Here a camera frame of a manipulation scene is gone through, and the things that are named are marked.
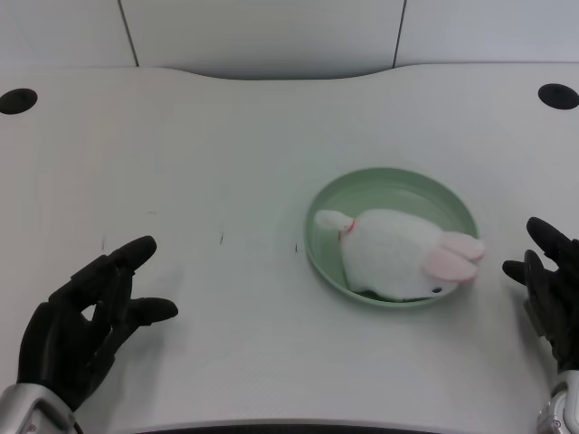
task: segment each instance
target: white table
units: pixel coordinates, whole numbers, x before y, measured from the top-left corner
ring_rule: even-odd
[[[180,314],[120,350],[79,411],[88,432],[264,419],[533,432],[555,365],[500,265],[533,247],[532,215],[579,235],[579,108],[544,105],[548,82],[579,90],[579,65],[265,82],[0,74],[0,94],[39,95],[0,116],[0,383],[14,382],[38,303],[102,243],[110,252],[151,234],[159,249],[134,295],[172,298]],[[474,289],[393,311],[315,276],[309,202],[379,165],[436,178],[470,207],[489,248]]]

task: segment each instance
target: stuffed bunny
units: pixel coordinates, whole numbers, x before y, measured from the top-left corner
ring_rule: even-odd
[[[350,290],[396,300],[439,297],[473,280],[482,241],[445,232],[434,223],[396,210],[369,210],[355,220],[319,211],[316,223],[337,230]]]

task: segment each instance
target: black hole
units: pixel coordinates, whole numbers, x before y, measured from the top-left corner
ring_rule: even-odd
[[[539,98],[549,107],[570,110],[579,106],[579,95],[563,84],[546,84],[539,89]]]
[[[17,115],[36,104],[38,94],[32,89],[14,89],[0,97],[0,113]]]

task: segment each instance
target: green plate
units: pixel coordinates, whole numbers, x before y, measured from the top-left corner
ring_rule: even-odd
[[[337,234],[320,229],[314,222],[314,215],[320,210],[336,210],[356,217],[373,208],[408,212],[438,224],[445,231],[479,236],[467,207],[444,185],[402,169],[364,169],[344,175],[327,185],[309,207],[305,224],[306,250],[319,274],[334,288],[372,305],[416,307],[443,298],[395,301],[374,293],[357,294],[348,289]]]

